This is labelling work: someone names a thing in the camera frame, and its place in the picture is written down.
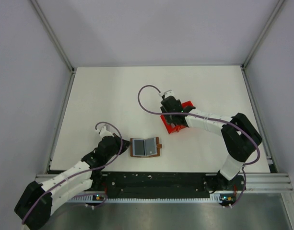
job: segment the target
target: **metal frame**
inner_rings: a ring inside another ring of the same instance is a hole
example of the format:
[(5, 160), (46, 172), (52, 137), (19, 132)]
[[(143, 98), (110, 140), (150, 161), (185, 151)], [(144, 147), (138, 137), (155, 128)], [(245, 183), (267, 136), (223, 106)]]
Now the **metal frame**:
[[(50, 40), (52, 41), (57, 53), (60, 55), (62, 60), (64, 61), (65, 65), (67, 66), (69, 72), (71, 73), (67, 90), (64, 93), (64, 100), (62, 103), (62, 107), (59, 114), (58, 122), (55, 125), (55, 134), (51, 141), (50, 149), (49, 149), (49, 160), (45, 168), (45, 173), (47, 173), (47, 170), (49, 169), (50, 162), (52, 160), (52, 157), (54, 155), (54, 150), (56, 147), (56, 143), (58, 140), (59, 132), (61, 129), (61, 124), (65, 115), (66, 107), (68, 104), (72, 84), (75, 77), (75, 69), (72, 66), (72, 64), (69, 61), (69, 58), (67, 57), (66, 53), (64, 52), (60, 42), (58, 41), (53, 29), (51, 28), (48, 20), (46, 19), (43, 11), (41, 10), (37, 0), (28, 0), (31, 3), (31, 6), (35, 10), (37, 16), (39, 17), (44, 30), (47, 32)], [(272, 164), (274, 162), (275, 165), (277, 165), (277, 161), (272, 153), (274, 153), (272, 145), (270, 143), (270, 140), (267, 138), (267, 133), (265, 130), (265, 126), (263, 123), (263, 120), (260, 116), (260, 110), (258, 107), (257, 100), (254, 96), (254, 93), (252, 91), (252, 87), (250, 86), (250, 79), (246, 75), (246, 67), (251, 62), (252, 58), (256, 54), (259, 47), (262, 45), (265, 37), (267, 36), (269, 30), (273, 26), (274, 22), (276, 21), (278, 15), (282, 11), (284, 5), (286, 3), (286, 0), (278, 0), (277, 4), (270, 15), (269, 19), (267, 20), (265, 26), (263, 27), (259, 37), (257, 38), (256, 42), (254, 43), (250, 53), (248, 54), (247, 58), (245, 59), (243, 65), (241, 66), (242, 74), (244, 77), (244, 81), (246, 84), (246, 88), (248, 91), (248, 95), (251, 101), (251, 105), (253, 108), (253, 112), (258, 124), (259, 131), (263, 138), (263, 144), (265, 147), (266, 155), (269, 164)], [(289, 218), (289, 221), (291, 223), (291, 226), (294, 230), (294, 191), (290, 182), (290, 179), (288, 177), (288, 174), (286, 173), (247, 173), (247, 190), (245, 191), (245, 194), (250, 193), (280, 193), (282, 194), (282, 200), (284, 202), (284, 206), (286, 208), (286, 213)], [(47, 180), (49, 178), (52, 178), (53, 174), (40, 174), (36, 176), (37, 182), (42, 182), (44, 180)]]

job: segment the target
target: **red object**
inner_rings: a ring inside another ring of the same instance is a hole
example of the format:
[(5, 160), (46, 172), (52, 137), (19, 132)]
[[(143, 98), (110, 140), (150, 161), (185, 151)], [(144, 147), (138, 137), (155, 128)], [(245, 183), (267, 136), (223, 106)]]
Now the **red object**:
[[(186, 106), (194, 106), (194, 105), (192, 104), (191, 101), (182, 103), (182, 107), (183, 108), (185, 108)], [(175, 126), (175, 127), (172, 127), (170, 124), (167, 124), (164, 115), (161, 115), (161, 119), (162, 119), (162, 121), (163, 121), (163, 123), (164, 123), (164, 125), (165, 125), (165, 127), (166, 127), (166, 129), (167, 129), (167, 131), (168, 131), (169, 134), (174, 133), (174, 132), (177, 132), (178, 133), (181, 129), (186, 128), (186, 126)]]

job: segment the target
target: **wall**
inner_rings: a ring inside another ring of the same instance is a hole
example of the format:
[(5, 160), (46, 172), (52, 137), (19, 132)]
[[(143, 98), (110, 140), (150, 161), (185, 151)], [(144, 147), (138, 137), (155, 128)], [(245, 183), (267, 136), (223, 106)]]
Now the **wall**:
[(18, 230), (13, 211), (43, 169), (69, 79), (27, 0), (0, 0), (0, 230)]
[(294, 187), (294, 0), (287, 1), (247, 73), (278, 166)]
[(278, 0), (38, 0), (75, 67), (242, 64)]

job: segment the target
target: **gray floor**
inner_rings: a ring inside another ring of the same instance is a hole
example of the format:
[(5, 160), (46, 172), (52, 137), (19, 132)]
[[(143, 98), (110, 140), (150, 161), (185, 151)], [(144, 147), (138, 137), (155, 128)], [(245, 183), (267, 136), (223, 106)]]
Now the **gray floor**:
[(244, 195), (218, 204), (65, 204), (42, 230), (290, 230), (280, 195)]

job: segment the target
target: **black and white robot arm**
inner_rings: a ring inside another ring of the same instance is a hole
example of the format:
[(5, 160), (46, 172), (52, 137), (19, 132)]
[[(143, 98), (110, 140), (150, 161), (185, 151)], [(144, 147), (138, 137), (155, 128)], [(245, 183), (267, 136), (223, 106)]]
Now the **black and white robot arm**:
[(193, 115), (164, 115), (167, 123), (175, 126), (183, 125), (201, 128), (223, 137), (229, 155), (222, 168), (219, 170), (218, 176), (223, 176), (228, 181), (232, 180), (239, 173), (243, 164), (256, 148), (244, 134), (239, 133), (239, 131), (231, 125), (211, 119), (214, 118), (216, 120), (227, 121), (238, 126), (254, 140), (257, 146), (262, 142), (261, 136), (244, 114), (238, 113), (235, 116), (222, 116), (200, 111), (193, 106), (183, 108), (180, 100), (175, 99), (172, 90), (160, 93), (160, 96), (163, 99), (161, 101), (161, 110), (163, 113), (181, 112), (204, 117), (204, 119), (202, 119)]
[[(30, 230), (41, 228), (61, 205), (77, 194), (88, 190), (93, 186), (98, 187), (101, 177), (100, 171), (104, 167), (94, 171), (91, 171), (91, 169), (107, 164), (107, 162), (119, 152), (121, 139), (116, 134), (107, 131), (106, 126), (103, 126), (100, 130), (96, 131), (99, 133), (100, 137), (102, 137), (97, 148), (85, 155), (67, 171), (64, 171), (56, 177), (40, 184), (33, 181), (26, 187), (14, 209), (15, 213), (22, 220), (30, 211), (32, 205), (44, 193), (49, 191), (40, 198), (36, 206), (26, 217), (24, 224), (26, 224)], [(123, 153), (129, 145), (129, 141), (122, 140), (121, 153)]]

